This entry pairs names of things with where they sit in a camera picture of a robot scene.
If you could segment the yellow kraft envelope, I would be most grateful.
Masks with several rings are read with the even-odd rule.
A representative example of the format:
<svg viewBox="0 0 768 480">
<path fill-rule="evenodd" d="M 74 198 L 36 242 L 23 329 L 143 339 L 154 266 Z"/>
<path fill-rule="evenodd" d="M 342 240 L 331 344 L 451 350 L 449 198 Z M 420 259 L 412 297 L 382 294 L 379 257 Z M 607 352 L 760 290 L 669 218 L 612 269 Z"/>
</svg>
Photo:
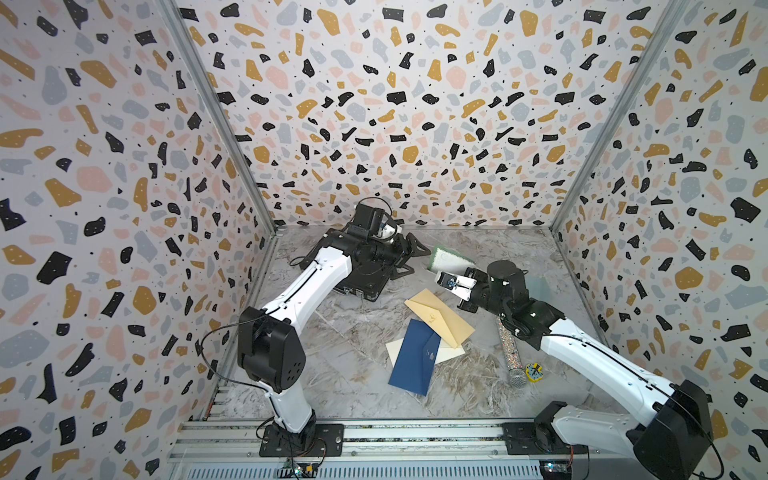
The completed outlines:
<svg viewBox="0 0 768 480">
<path fill-rule="evenodd" d="M 461 347 L 475 331 L 467 321 L 428 289 L 406 300 L 405 304 L 451 348 Z"/>
</svg>

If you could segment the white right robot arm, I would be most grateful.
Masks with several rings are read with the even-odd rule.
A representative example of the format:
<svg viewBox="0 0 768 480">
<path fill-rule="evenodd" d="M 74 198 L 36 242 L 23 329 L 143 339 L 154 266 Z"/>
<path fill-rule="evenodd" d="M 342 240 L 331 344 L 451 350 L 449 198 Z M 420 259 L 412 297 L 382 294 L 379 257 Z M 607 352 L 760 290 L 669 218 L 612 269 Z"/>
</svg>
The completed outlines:
<svg viewBox="0 0 768 480">
<path fill-rule="evenodd" d="M 461 310 L 495 315 L 516 339 L 567 364 L 618 402 L 624 413 L 551 402 L 535 419 L 543 445 L 560 441 L 635 459 L 657 479 L 690 479 L 714 449 L 708 396 L 696 383 L 675 384 L 622 357 L 565 313 L 529 294 L 525 273 L 499 260 L 487 270 L 442 273 L 438 284 Z"/>
</svg>

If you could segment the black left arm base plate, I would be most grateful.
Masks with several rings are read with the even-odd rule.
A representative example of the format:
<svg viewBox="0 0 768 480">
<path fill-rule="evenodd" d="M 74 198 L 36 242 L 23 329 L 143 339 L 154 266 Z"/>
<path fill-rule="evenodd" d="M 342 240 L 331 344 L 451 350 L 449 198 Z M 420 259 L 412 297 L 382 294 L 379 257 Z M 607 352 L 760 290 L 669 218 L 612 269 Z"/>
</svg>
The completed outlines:
<svg viewBox="0 0 768 480">
<path fill-rule="evenodd" d="M 259 450 L 262 458 L 339 457 L 342 454 L 345 425 L 310 423 L 301 433 L 291 433 L 272 423 L 267 426 Z"/>
</svg>

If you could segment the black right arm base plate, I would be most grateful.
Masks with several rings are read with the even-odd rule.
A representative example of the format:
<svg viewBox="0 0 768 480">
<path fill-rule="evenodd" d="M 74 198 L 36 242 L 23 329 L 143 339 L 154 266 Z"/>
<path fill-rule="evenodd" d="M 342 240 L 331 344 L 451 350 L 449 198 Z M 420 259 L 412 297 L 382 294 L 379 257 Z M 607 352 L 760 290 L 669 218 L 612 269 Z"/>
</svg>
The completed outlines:
<svg viewBox="0 0 768 480">
<path fill-rule="evenodd" d="M 584 445 L 564 443 L 551 427 L 542 427 L 534 421 L 505 422 L 501 424 L 502 440 L 508 455 L 586 455 Z"/>
</svg>

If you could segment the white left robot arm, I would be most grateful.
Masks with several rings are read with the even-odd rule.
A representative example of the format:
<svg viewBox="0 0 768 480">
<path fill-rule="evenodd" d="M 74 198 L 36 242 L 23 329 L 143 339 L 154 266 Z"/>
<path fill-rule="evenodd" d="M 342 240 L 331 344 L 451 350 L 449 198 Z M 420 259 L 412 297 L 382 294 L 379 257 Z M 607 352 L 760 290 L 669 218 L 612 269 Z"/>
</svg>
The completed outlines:
<svg viewBox="0 0 768 480">
<path fill-rule="evenodd" d="M 390 211 L 359 204 L 345 226 L 327 230 L 301 258 L 302 272 L 286 290 L 242 312 L 237 364 L 265 393 L 279 433 L 302 443 L 314 436 L 316 414 L 300 383 L 306 364 L 300 334 L 317 307 L 333 291 L 374 302 L 389 281 L 413 273 L 411 258 L 430 253 Z"/>
</svg>

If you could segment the white letter paper green border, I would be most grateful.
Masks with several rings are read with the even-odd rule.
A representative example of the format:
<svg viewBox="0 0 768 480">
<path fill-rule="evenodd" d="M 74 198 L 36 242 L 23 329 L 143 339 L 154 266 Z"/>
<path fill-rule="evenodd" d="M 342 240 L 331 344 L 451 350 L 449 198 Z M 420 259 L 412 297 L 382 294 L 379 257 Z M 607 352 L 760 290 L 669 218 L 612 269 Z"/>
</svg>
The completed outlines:
<svg viewBox="0 0 768 480">
<path fill-rule="evenodd" d="M 434 247 L 428 262 L 428 270 L 433 273 L 447 272 L 464 276 L 468 268 L 475 267 L 474 261 L 443 245 Z"/>
</svg>

